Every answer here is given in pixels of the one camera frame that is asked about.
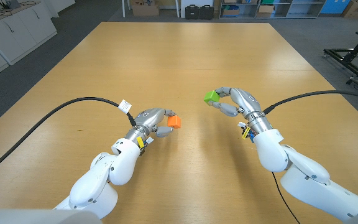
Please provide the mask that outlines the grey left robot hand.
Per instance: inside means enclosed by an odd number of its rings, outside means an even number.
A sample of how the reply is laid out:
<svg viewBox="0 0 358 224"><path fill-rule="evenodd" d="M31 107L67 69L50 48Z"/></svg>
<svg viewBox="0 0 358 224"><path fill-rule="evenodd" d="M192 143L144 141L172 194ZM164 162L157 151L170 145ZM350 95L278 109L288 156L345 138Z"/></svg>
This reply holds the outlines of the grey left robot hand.
<svg viewBox="0 0 358 224"><path fill-rule="evenodd" d="M150 136L151 133L155 133L157 137L163 138L173 132L173 128L169 126L158 126L158 124L164 119L164 117L172 117L176 113L172 110L166 110L161 108L147 109L134 119L135 128L146 136Z"/></svg>

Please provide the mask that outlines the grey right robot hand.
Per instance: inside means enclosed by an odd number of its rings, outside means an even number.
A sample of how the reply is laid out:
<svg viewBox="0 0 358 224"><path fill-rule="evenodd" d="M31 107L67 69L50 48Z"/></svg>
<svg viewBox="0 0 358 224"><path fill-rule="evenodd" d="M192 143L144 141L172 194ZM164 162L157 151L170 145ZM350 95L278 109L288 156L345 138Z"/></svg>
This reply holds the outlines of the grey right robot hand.
<svg viewBox="0 0 358 224"><path fill-rule="evenodd" d="M240 88L221 87L214 92L219 97L230 96L231 100L237 105L229 105L227 103L219 103L219 100L207 100L207 104L218 109L223 114L235 117L241 114L247 120L253 120L263 117L264 114L259 102L248 92Z"/></svg>

